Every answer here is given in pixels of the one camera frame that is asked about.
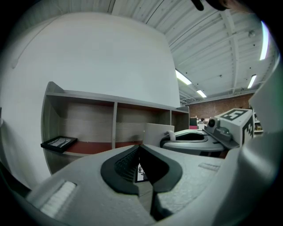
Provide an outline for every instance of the red shelf surface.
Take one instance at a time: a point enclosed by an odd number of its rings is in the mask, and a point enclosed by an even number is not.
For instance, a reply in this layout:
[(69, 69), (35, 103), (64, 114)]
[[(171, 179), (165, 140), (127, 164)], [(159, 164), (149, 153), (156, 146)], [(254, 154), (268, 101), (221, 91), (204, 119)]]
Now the red shelf surface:
[(67, 149), (67, 152), (78, 154), (97, 154), (111, 149), (111, 143), (77, 141)]
[(129, 146), (129, 145), (135, 145), (135, 144), (142, 144), (142, 140), (131, 141), (131, 142), (118, 142), (118, 143), (115, 144), (115, 148), (126, 147), (126, 146)]

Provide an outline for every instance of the ceiling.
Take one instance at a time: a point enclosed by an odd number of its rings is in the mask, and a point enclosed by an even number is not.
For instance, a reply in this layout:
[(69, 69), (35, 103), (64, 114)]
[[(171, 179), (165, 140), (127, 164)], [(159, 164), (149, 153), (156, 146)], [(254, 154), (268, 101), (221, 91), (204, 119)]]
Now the ceiling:
[[(42, 0), (19, 20), (12, 36), (49, 18), (94, 11), (133, 18), (164, 33), (175, 67), (192, 84), (178, 80), (183, 105), (255, 92), (271, 73), (277, 57), (272, 41), (259, 61), (262, 30), (253, 14), (217, 11), (203, 1), (198, 11), (190, 0)], [(257, 74), (251, 89), (252, 75)], [(203, 99), (197, 90), (202, 90)]]

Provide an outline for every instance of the brick wall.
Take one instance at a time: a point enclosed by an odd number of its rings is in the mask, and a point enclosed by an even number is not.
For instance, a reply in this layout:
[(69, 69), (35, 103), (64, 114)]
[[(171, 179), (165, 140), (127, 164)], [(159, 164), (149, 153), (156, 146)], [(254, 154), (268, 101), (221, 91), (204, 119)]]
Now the brick wall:
[(209, 101), (199, 104), (191, 104), (190, 117), (210, 118), (219, 115), (232, 108), (249, 108), (249, 99), (253, 94), (242, 95), (233, 98)]

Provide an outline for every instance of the ceiling light fixture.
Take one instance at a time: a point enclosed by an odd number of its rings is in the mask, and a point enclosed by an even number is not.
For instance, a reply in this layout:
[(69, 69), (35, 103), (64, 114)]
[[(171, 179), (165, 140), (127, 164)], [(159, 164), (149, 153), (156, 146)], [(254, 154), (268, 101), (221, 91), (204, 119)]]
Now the ceiling light fixture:
[(201, 95), (203, 98), (207, 97), (201, 90), (197, 91), (199, 95)]
[(249, 82), (248, 89), (252, 87), (255, 80), (256, 80), (256, 75), (253, 75), (252, 78), (251, 78), (251, 81)]
[(262, 21), (261, 21), (261, 26), (262, 26), (262, 47), (261, 47), (260, 60), (264, 60), (268, 49), (269, 31), (266, 25)]
[(185, 83), (186, 85), (190, 85), (191, 84), (191, 81), (188, 80), (184, 75), (182, 75), (180, 72), (178, 72), (176, 70), (176, 76), (178, 79), (180, 79), (183, 83)]

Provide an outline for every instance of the white wall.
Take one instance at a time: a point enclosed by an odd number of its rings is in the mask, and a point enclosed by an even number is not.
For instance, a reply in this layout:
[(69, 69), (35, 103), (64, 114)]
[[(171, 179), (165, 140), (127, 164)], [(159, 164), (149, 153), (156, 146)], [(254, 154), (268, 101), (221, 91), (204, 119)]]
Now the white wall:
[(12, 173), (32, 188), (50, 175), (40, 148), (42, 101), (49, 81), (66, 90), (180, 106), (163, 34), (98, 13), (63, 15), (46, 26), (52, 20), (12, 43), (0, 68), (5, 155)]

